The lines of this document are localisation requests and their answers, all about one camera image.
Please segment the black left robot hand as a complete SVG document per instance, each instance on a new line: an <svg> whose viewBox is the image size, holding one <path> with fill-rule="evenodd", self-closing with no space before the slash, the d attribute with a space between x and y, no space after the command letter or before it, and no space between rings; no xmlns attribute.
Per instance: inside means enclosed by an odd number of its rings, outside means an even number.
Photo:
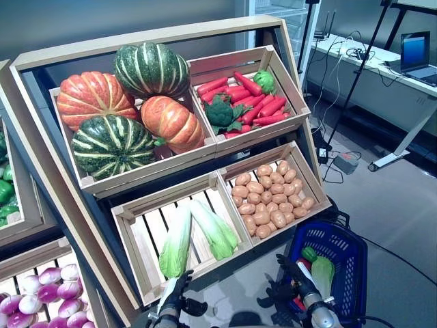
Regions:
<svg viewBox="0 0 437 328"><path fill-rule="evenodd" d="M182 296L184 289L192 280L194 270L185 271L179 278L171 278L158 304L158 313L160 314L164 309L171 308L177 311L182 309Z"/></svg>

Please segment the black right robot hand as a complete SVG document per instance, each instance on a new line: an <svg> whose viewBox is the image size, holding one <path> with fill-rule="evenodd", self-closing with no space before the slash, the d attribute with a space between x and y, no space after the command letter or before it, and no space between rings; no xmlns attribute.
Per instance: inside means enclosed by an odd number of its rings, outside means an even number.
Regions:
<svg viewBox="0 0 437 328"><path fill-rule="evenodd" d="M284 272L291 277L293 281L292 290L300 296L306 308L322 300L315 284L302 272L295 262L281 254L277 254L276 258Z"/></svg>

